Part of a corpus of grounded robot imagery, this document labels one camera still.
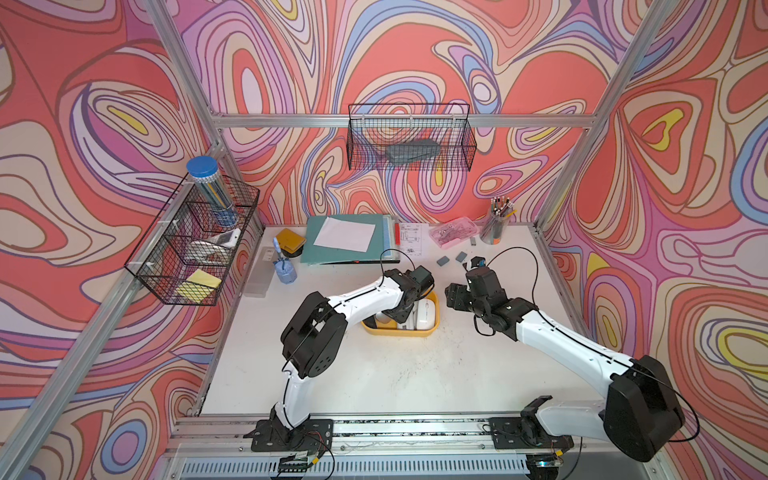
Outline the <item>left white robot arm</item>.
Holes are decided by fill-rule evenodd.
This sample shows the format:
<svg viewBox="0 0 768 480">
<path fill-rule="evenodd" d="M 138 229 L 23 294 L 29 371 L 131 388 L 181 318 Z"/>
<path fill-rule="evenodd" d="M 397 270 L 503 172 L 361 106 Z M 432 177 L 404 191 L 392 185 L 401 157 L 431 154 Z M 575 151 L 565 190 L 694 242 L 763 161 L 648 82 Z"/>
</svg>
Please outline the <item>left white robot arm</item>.
<svg viewBox="0 0 768 480">
<path fill-rule="evenodd" d="M 269 418 L 258 421 L 246 434 L 251 450 L 328 449 L 333 422 L 310 419 L 313 380 L 332 365 L 352 326 L 363 324 L 383 333 L 431 334 L 438 326 L 437 302 L 429 298 L 433 288 L 432 274 L 419 266 L 404 272 L 386 270 L 380 279 L 346 294 L 310 293 L 280 336 L 286 385 Z"/>
</svg>

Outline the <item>yellow storage box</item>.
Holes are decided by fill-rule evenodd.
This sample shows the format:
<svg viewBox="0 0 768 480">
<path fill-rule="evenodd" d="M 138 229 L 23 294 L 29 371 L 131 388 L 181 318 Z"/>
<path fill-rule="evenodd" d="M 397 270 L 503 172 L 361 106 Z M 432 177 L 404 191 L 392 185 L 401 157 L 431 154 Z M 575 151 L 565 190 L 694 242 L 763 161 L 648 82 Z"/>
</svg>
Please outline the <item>yellow storage box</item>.
<svg viewBox="0 0 768 480">
<path fill-rule="evenodd" d="M 437 319 L 436 319 L 436 325 L 432 330 L 417 331 L 415 329 L 415 306 L 413 307 L 411 314 L 409 315 L 409 317 L 407 318 L 404 324 L 398 324 L 397 322 L 390 319 L 383 313 L 378 313 L 374 317 L 364 320 L 362 322 L 362 325 L 364 329 L 371 335 L 393 336 L 393 337 L 403 337 L 403 338 L 406 338 L 406 337 L 420 338 L 420 337 L 430 336 L 432 333 L 434 333 L 438 329 L 440 325 L 439 299 L 434 292 L 430 293 L 425 299 L 432 300 L 436 306 Z"/>
</svg>

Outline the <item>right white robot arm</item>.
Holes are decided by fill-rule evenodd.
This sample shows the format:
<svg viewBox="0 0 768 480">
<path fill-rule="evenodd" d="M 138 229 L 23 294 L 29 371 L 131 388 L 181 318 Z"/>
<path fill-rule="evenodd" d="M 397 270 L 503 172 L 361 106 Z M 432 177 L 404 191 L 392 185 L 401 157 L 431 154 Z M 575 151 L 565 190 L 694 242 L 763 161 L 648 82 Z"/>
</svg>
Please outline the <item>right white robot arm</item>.
<svg viewBox="0 0 768 480">
<path fill-rule="evenodd" d="M 509 339 L 546 354 L 589 384 L 595 402 L 555 403 L 540 396 L 521 412 L 529 441 L 539 435 L 578 436 L 611 443 L 629 458 L 648 462 L 685 425 L 687 401 L 664 365 L 610 350 L 557 322 L 536 304 L 510 298 L 494 270 L 468 271 L 463 284 L 445 289 L 449 308 L 473 316 Z"/>
</svg>

